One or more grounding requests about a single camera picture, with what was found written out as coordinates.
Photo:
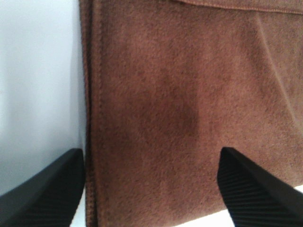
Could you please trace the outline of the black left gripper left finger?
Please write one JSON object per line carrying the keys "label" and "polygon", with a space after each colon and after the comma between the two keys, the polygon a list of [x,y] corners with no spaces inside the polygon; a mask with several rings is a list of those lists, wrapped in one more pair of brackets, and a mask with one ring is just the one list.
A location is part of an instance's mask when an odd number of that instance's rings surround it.
{"label": "black left gripper left finger", "polygon": [[83,151],[71,149],[0,197],[2,227],[68,227],[85,184]]}

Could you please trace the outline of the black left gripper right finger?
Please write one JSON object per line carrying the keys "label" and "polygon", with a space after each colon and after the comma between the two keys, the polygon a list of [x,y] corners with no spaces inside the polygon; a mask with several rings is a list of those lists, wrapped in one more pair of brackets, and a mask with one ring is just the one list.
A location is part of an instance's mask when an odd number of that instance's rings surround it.
{"label": "black left gripper right finger", "polygon": [[221,150],[217,184],[236,227],[303,225],[303,194],[234,148]]}

